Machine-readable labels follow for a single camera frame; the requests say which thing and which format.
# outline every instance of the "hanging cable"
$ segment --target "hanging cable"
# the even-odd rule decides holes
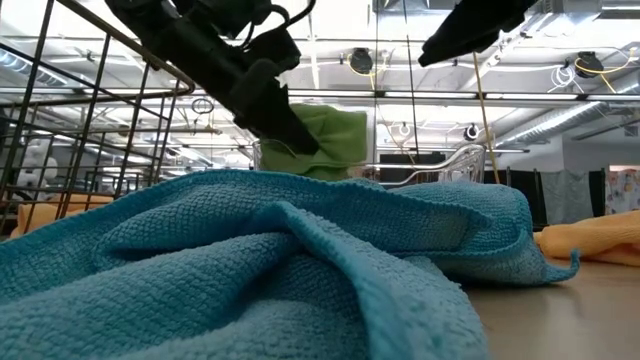
[[[627,62],[620,66],[617,67],[615,69],[611,69],[611,70],[604,70],[604,71],[597,71],[597,70],[590,70],[587,68],[584,68],[582,66],[580,66],[580,64],[578,64],[580,62],[580,58],[577,58],[576,61],[574,62],[574,65],[576,66],[577,69],[580,69],[584,72],[588,72],[591,74],[598,74],[598,75],[605,75],[605,74],[613,74],[614,72],[618,72],[620,70],[624,70],[627,68],[627,66],[629,66],[629,64],[631,64],[633,62],[633,52],[635,51],[635,49],[631,49],[629,50],[629,58],[627,59]]]
[[[480,70],[478,68],[478,55],[473,52],[473,64],[475,65],[476,80],[478,83],[478,96],[480,97],[480,108],[482,109],[482,122],[484,123],[484,132],[487,137],[487,148],[489,149],[489,158],[491,158],[491,166],[493,167],[493,176],[496,178],[496,184],[500,184],[500,177],[498,175],[498,165],[496,164],[496,155],[493,153],[493,146],[491,144],[491,132],[489,131],[489,123],[487,122],[487,111],[484,107],[484,93],[482,92],[482,78],[480,76]]]
[[[262,12],[262,11],[268,11],[269,14],[274,12],[274,13],[277,13],[280,16],[282,16],[283,22],[276,29],[286,29],[288,26],[291,25],[291,20],[289,19],[289,12],[287,11],[287,9],[283,8],[280,5],[272,4],[272,5],[260,7],[258,9],[256,9],[256,11],[254,12],[254,16],[257,15],[258,13]],[[240,45],[241,49],[244,49],[247,46],[249,46],[249,43],[251,42],[251,38],[253,37],[253,32],[255,31],[255,28],[256,28],[256,24],[252,20],[251,24],[249,25],[249,33],[247,34],[247,37],[244,39],[244,41]]]
[[[602,78],[602,81],[604,81],[604,83],[607,84],[607,87],[609,88],[609,90],[611,90],[612,93],[614,94],[618,93],[616,89],[613,88],[609,80],[607,80],[607,78],[604,76],[604,74],[600,74],[600,77]]]
[[[411,107],[413,109],[413,136],[416,142],[416,158],[420,162],[420,144],[418,144],[418,119],[416,119],[416,94],[413,88],[413,67],[411,66],[411,41],[409,40],[409,18],[407,17],[407,3],[402,0],[402,9],[404,12],[404,24],[407,33],[407,56],[409,60],[409,80],[411,84]]]
[[[382,111],[380,111],[380,119],[382,120],[382,124],[384,125],[384,127],[387,128],[387,132],[389,133],[389,137],[391,138],[391,141],[393,141],[393,143],[396,144],[398,149],[400,149],[400,153],[401,154],[407,154],[407,156],[409,156],[409,160],[411,160],[411,163],[413,165],[415,165],[416,161],[413,159],[413,156],[411,156],[411,153],[410,152],[405,152],[404,147],[402,145],[400,145],[396,141],[396,138],[393,136],[393,133],[391,132],[391,127],[389,125],[387,125],[387,122],[385,121],[384,117],[382,116]]]
[[[298,15],[291,18],[291,21],[289,21],[289,26],[297,23],[298,21],[302,20],[305,16],[311,14],[311,11],[315,6],[316,6],[316,0],[309,0],[309,2],[307,3],[307,7],[304,10],[302,10]]]
[[[571,85],[571,83],[575,82],[575,78],[576,72],[570,67],[555,69],[551,72],[551,82],[555,87],[547,91],[547,93],[552,93],[556,89],[566,88]]]

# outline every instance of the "metal frame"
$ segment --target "metal frame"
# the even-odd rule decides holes
[[[12,219],[10,210],[13,209],[15,211],[18,206],[26,206],[23,209],[28,211],[26,224],[23,224],[25,228],[22,229],[23,232],[28,232],[31,230],[29,227],[33,223],[33,216],[38,206],[54,206],[56,208],[55,219],[59,219],[68,214],[71,205],[84,205],[84,210],[87,210],[92,205],[104,203],[104,199],[96,199],[97,196],[108,196],[116,199],[134,189],[140,189],[158,182],[162,171],[164,154],[167,150],[176,101],[181,96],[190,95],[196,88],[193,81],[181,71],[166,64],[76,1],[57,1],[105,32],[102,56],[94,83],[42,62],[42,54],[47,40],[46,34],[55,0],[47,0],[46,2],[34,56],[22,53],[6,44],[0,44],[0,49],[21,57],[32,64],[27,86],[24,92],[21,93],[22,101],[0,105],[0,108],[8,110],[8,113],[5,113],[4,116],[0,116],[0,122],[4,124],[5,129],[8,129],[8,132],[0,136],[0,154],[3,154],[5,148],[8,148],[5,164],[2,164],[3,167],[0,168],[2,171],[0,179],[0,194],[2,194],[0,230],[4,230],[6,222]],[[120,41],[147,61],[141,84],[133,94],[118,95],[101,87],[107,54],[113,39]],[[163,69],[176,78],[176,85],[173,90],[147,92],[146,81],[149,69],[152,66]],[[90,95],[55,100],[34,100],[36,75],[40,67],[86,86],[86,89],[90,91]],[[142,101],[148,99],[161,99],[159,109],[155,107],[158,111],[143,106]],[[124,130],[113,128],[96,129],[95,126],[92,126],[93,121],[98,115],[101,115],[94,116],[94,113],[98,112],[97,104],[113,102],[120,102],[133,109],[130,127]],[[86,111],[83,110],[81,112],[79,127],[70,129],[68,126],[66,128],[61,127],[53,122],[39,121],[47,113],[44,109],[45,107],[69,105],[86,106]],[[165,115],[165,107],[167,105],[169,106],[169,111]],[[138,118],[141,111],[158,119],[157,127],[142,129],[143,132],[155,133],[156,141],[149,143],[150,146],[147,151],[134,150],[134,138],[141,133],[137,131]],[[126,144],[111,141],[109,137],[114,132],[127,132]],[[48,142],[46,153],[37,166],[27,166],[25,164],[27,148],[34,139]],[[58,166],[48,166],[48,162],[55,153],[54,145],[60,143],[69,145],[70,154],[65,153],[65,155],[70,155],[68,162],[59,163]],[[91,161],[90,164],[86,162],[87,154],[95,157],[95,160]],[[113,172],[113,170],[108,170],[109,168],[117,168],[118,171]],[[46,183],[46,170],[55,170],[58,173],[56,179],[50,179],[53,183],[57,182],[57,186]],[[30,186],[18,183],[18,180],[27,178],[33,180],[28,183]],[[105,191],[105,182],[111,182],[114,185],[115,189],[112,193]],[[82,201],[74,198],[74,196],[78,195],[82,198]]]

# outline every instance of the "wall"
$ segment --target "wall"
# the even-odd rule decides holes
[[[561,171],[565,168],[563,141],[561,136],[550,139],[549,144],[530,145],[528,154],[502,154],[498,158],[498,168],[521,171]]]
[[[640,141],[637,145],[620,145],[565,140],[564,165],[574,171],[600,170],[609,165],[640,165]]]

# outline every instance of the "ceiling light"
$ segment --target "ceiling light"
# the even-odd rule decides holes
[[[174,176],[183,176],[183,175],[187,175],[186,171],[183,170],[172,170],[172,171],[168,171],[169,174],[174,175]]]
[[[494,93],[487,94],[488,100],[575,100],[576,94],[525,94],[525,93]]]
[[[618,94],[605,94],[605,95],[589,95],[588,100],[592,101],[640,101],[640,94],[638,95],[618,95]]]
[[[637,6],[637,5],[603,6],[602,10],[640,11],[640,6]]]
[[[189,148],[181,148],[178,152],[189,160],[200,160],[200,154]]]
[[[119,167],[104,167],[102,170],[106,173],[120,173],[122,168]],[[142,174],[142,169],[125,169],[125,174]]]
[[[402,127],[400,128],[400,135],[407,136],[411,132],[411,129],[407,126],[407,123],[402,123]]]
[[[473,99],[476,97],[476,93],[387,91],[385,93],[385,97],[415,97],[420,99]]]
[[[379,151],[402,151],[403,149],[398,146],[390,146],[390,145],[380,145],[377,147]],[[445,152],[445,153],[454,153],[458,151],[456,148],[446,148],[446,147],[433,147],[433,146],[420,146],[419,150],[421,152]],[[529,149],[494,149],[493,152],[497,154],[522,154],[528,153]]]
[[[349,91],[349,90],[289,90],[289,96],[294,97],[371,97],[373,91]]]
[[[143,158],[142,156],[135,156],[135,155],[129,155],[129,157],[127,157],[127,161],[132,162],[132,163],[136,163],[136,164],[148,164],[151,162],[151,160]]]

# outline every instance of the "ventilation duct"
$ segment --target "ventilation duct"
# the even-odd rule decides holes
[[[456,0],[404,0],[405,4],[402,2],[403,0],[373,0],[372,8],[380,15],[404,15],[406,6],[407,15],[420,15],[436,10],[451,11],[456,5]]]
[[[613,82],[616,93],[640,94],[640,71],[636,71],[620,80]],[[607,87],[596,91],[608,92]],[[496,146],[505,147],[516,143],[533,143],[545,140],[564,131],[598,120],[611,113],[609,103],[593,101],[577,105],[568,109],[550,111],[532,121],[527,122],[504,136],[496,143]]]
[[[4,50],[0,49],[0,67],[15,71],[19,74],[30,76],[31,63]],[[38,70],[36,81],[48,86],[65,86],[67,83],[43,70]]]

